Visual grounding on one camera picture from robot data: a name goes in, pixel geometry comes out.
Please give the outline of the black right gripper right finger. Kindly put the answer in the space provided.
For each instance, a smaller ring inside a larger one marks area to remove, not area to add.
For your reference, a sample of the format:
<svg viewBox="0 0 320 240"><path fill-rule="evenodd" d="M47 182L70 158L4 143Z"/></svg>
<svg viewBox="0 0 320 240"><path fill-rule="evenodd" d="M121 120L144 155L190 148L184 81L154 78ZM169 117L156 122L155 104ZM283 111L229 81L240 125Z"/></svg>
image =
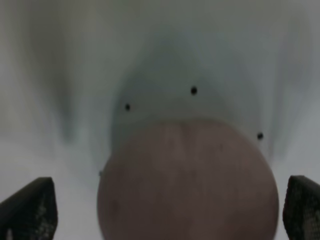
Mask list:
<svg viewBox="0 0 320 240"><path fill-rule="evenodd" d="M320 185L303 175L290 176L282 212L290 240L320 238Z"/></svg>

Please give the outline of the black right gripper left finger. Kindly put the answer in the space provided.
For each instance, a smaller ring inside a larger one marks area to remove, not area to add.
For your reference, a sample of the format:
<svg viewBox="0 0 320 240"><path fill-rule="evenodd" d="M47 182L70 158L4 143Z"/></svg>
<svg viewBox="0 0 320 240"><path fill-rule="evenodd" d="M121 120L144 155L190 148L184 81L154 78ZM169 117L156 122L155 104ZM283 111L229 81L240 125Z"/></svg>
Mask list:
<svg viewBox="0 0 320 240"><path fill-rule="evenodd" d="M52 240L58 226L55 184L39 177L0 203L2 240Z"/></svg>

